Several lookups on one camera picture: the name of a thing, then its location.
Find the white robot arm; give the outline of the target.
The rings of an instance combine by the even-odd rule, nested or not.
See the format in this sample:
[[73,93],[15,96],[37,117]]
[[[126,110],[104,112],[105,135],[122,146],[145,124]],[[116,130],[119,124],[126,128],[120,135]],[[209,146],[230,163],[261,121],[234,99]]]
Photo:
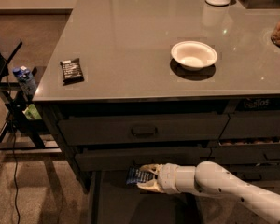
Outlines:
[[228,197],[270,224],[280,224],[279,194],[246,183],[211,161],[197,166],[171,163],[144,165],[135,171],[133,181],[140,189],[159,193]]

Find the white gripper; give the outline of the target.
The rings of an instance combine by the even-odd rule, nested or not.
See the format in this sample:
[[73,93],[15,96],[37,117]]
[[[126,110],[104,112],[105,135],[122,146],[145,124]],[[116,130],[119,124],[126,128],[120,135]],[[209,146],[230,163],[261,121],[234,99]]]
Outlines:
[[138,183],[137,187],[146,191],[177,194],[196,194],[194,166],[180,166],[177,164],[145,164],[140,167],[141,172],[157,175],[157,182]]

